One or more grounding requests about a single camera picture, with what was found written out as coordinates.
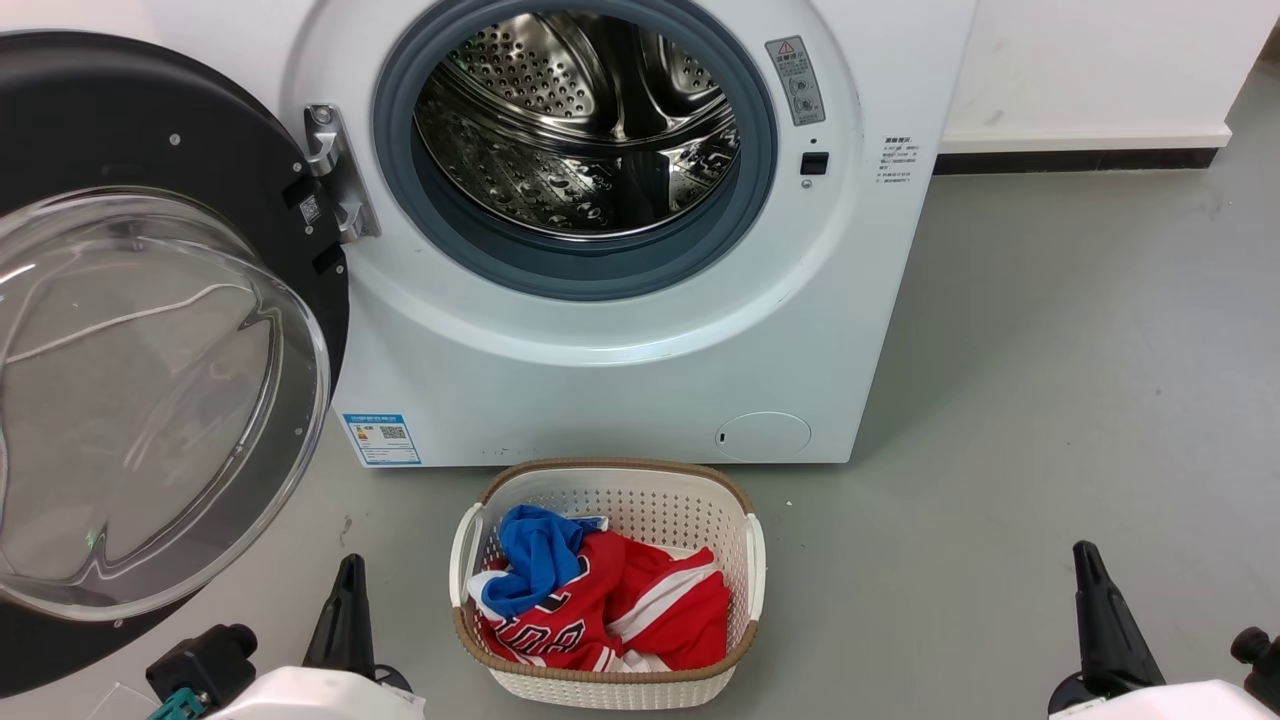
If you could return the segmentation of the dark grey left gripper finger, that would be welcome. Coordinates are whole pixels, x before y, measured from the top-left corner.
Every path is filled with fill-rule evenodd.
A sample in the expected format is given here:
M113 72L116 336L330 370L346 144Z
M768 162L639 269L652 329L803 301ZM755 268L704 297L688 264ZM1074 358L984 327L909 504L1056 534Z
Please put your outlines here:
M367 597L365 561L346 556L303 655L303 666L353 673L372 680L376 660Z

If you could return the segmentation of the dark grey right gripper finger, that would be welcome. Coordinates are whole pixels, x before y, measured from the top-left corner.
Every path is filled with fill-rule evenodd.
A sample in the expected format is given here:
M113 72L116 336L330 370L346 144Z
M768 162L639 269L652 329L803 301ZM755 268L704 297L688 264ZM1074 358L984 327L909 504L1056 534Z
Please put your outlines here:
M1071 552L1084 687L1094 696L1110 698L1164 685L1166 679L1098 547L1078 541Z

